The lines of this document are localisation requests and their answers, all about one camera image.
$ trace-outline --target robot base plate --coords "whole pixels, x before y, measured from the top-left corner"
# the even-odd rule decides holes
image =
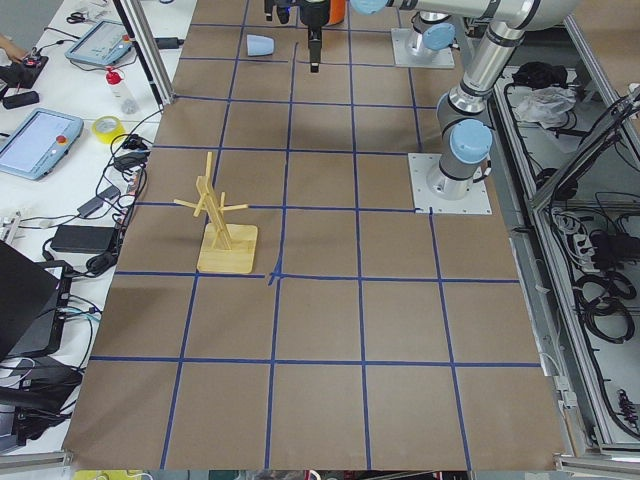
[[[393,56],[398,67],[421,67],[452,69],[455,67],[450,48],[445,48],[431,55],[416,56],[407,51],[407,39],[411,35],[409,28],[392,28],[391,43]]]
[[[409,171],[413,190],[413,206],[417,213],[491,215],[491,204],[484,182],[471,185],[467,195],[460,200],[446,200],[436,195],[427,185],[427,173],[440,161],[440,154],[410,153]]]

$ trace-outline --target red bottle cap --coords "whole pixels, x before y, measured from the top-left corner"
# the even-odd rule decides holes
[[[113,67],[107,67],[107,83],[109,85],[117,85],[122,81],[122,77]]]

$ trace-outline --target yellow tape roll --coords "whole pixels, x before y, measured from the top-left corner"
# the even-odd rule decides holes
[[[108,145],[110,145],[118,135],[124,135],[126,133],[120,119],[111,116],[97,119],[93,122],[91,131],[98,137],[98,140]]]

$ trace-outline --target white table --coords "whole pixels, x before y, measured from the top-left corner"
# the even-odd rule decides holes
[[[142,6],[153,31],[157,37],[185,38],[191,16],[197,0],[180,0],[169,4],[161,4],[156,0],[142,1]],[[91,24],[69,24],[67,16],[77,9],[78,0],[65,0],[49,26],[81,36],[91,28]],[[112,2],[107,7],[110,13],[103,18],[118,20]],[[48,45],[61,39],[63,34],[45,31],[38,42],[38,46]],[[85,72],[73,66],[64,56],[64,52],[72,44],[55,45],[44,49],[43,55],[49,57],[49,63],[34,85],[40,95],[40,103],[21,107],[14,110],[4,110],[0,107],[0,132],[11,133],[37,107],[75,115],[84,120],[84,131],[80,138],[72,145],[55,169],[46,177],[31,181],[17,176],[0,172],[0,215],[10,215],[20,211],[24,218],[34,216],[55,217],[75,214],[77,207],[95,194],[96,183],[104,166],[109,161],[109,147],[101,143],[90,131],[96,118],[105,115],[115,115],[120,118],[127,132],[143,118],[158,110],[151,89],[140,65],[137,61],[133,65],[122,68],[126,83],[140,105],[140,109],[124,115],[119,111],[117,102],[113,98],[104,71]],[[0,64],[7,64],[4,52],[0,51]],[[163,50],[161,57],[165,68],[173,78],[180,56],[180,50]],[[121,63],[133,59],[133,53],[128,54]],[[157,114],[146,121],[137,133],[153,141],[161,119]],[[100,190],[108,186],[101,185]],[[104,212],[105,208],[92,216]],[[101,220],[92,222],[75,220],[75,224],[94,224],[111,226],[111,214]],[[12,246],[34,261],[41,261],[42,244],[55,233],[55,229],[20,230]],[[56,258],[67,261],[74,268],[84,271],[84,264],[90,255],[55,254]],[[72,286],[72,293],[91,300],[99,306],[104,301],[113,277],[113,269],[96,279],[76,280]],[[97,326],[94,325],[94,338]],[[89,325],[86,320],[71,321],[65,325],[62,345],[52,357],[68,365],[78,365],[85,353],[89,341]],[[37,441],[29,441],[25,447],[12,452],[13,454],[45,453],[59,450],[66,435],[69,422],[50,428]]]

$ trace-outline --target spray bottle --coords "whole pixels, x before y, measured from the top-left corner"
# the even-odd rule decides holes
[[[131,114],[140,109],[138,102],[133,98],[131,91],[124,83],[124,78],[113,67],[107,67],[107,83],[111,88],[111,92],[113,92],[113,96],[120,103],[122,113]]]

